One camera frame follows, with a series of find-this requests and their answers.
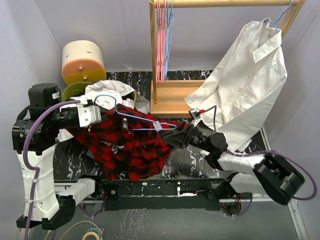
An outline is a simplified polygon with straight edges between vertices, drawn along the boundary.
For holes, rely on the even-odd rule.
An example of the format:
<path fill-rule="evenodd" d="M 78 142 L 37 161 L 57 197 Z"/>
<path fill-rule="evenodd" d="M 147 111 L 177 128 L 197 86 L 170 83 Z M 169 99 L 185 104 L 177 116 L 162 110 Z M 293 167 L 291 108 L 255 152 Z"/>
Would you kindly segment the light blue wire hanger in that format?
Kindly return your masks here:
<path fill-rule="evenodd" d="M 162 131 L 162 130 L 172 131 L 172 130 L 175 130 L 177 128 L 176 125 L 171 124 L 171 123 L 156 122 L 156 121 L 148 119 L 148 118 L 138 117 L 138 116 L 134 116 L 134 115 L 130 115 L 130 114 L 119 112 L 117 110 L 117 99 L 113 95 L 110 95 L 110 94 L 97 95 L 94 98 L 93 102 L 95 103 L 99 97 L 110 97 L 110 98 L 114 99 L 113 113 L 116 113 L 118 115 L 121 115 L 121 116 L 127 117 L 127 118 L 133 118 L 133 119 L 137 119 L 137 120 L 140 120 L 140 121 L 151 122 L 151 123 L 155 124 L 156 126 L 158 126 L 158 125 L 161 126 L 161 128 L 160 127 L 156 127 L 156 128 L 133 128 L 132 129 L 133 131 L 148 131 L 148 130 L 150 130 L 150 131 Z M 167 125 L 167 126 L 170 126 L 171 128 L 162 128 L 162 125 Z"/>

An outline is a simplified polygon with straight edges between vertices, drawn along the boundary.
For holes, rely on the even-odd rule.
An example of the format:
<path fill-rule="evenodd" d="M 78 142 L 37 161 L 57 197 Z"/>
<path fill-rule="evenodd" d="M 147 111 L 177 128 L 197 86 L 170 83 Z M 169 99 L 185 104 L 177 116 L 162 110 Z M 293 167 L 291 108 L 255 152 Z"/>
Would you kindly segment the red black plaid shirt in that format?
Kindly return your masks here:
<path fill-rule="evenodd" d="M 151 114 L 142 113 L 133 108 L 117 104 L 121 113 L 147 118 L 157 123 L 176 125 L 177 128 L 185 122 L 159 119 Z M 69 128 L 68 132 L 93 154 L 94 159 L 103 167 L 107 179 L 118 179 L 126 172 L 129 179 L 135 182 L 159 174 L 173 146 L 165 143 L 161 133 L 169 130 L 138 130 L 133 129 L 169 129 L 168 125 L 155 125 L 152 122 L 141 121 L 114 113 L 113 109 L 103 113 L 107 119 L 93 125 L 90 130 L 84 128 Z"/>

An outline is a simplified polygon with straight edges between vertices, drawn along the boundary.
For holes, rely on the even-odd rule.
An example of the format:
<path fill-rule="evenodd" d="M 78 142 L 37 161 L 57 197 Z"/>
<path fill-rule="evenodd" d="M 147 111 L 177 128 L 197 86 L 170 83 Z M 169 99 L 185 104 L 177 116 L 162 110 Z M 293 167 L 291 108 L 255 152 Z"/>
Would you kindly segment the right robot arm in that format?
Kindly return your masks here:
<path fill-rule="evenodd" d="M 189 124 L 164 132 L 161 138 L 175 148 L 189 145 L 199 148 L 208 153 L 205 159 L 210 167 L 232 172 L 213 190 L 217 198 L 233 199 L 242 193 L 252 193 L 267 195 L 276 203 L 287 205 L 305 183 L 303 175 L 278 153 L 231 152 L 221 132 L 206 136 Z"/>

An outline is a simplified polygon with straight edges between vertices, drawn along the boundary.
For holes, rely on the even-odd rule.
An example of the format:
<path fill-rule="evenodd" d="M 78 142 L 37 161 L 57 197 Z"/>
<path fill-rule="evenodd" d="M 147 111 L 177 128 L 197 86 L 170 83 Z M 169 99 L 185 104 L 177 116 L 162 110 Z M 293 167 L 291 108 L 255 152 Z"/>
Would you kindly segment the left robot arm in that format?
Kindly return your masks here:
<path fill-rule="evenodd" d="M 40 83 L 28 90 L 29 105 L 12 127 L 12 144 L 21 165 L 25 208 L 16 221 L 29 230 L 41 225 L 56 230 L 69 223 L 79 203 L 89 196 L 103 195 L 102 185 L 89 177 L 81 178 L 56 193 L 53 160 L 61 130 L 86 128 L 101 122 L 101 113 L 92 100 L 61 101 L 54 83 Z"/>

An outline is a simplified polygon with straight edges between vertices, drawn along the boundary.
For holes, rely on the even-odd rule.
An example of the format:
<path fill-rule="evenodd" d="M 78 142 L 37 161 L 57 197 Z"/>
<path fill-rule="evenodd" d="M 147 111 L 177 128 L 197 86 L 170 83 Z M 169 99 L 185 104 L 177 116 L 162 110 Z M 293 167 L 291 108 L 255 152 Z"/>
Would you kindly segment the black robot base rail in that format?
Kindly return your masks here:
<path fill-rule="evenodd" d="M 221 178 L 143 179 L 130 182 L 128 179 L 101 180 L 102 195 L 96 199 L 85 198 L 84 205 L 101 204 L 105 211 L 128 209 L 205 209 L 220 211 L 221 205 L 239 204 L 249 200 L 248 193 L 232 197 L 222 190 Z"/>

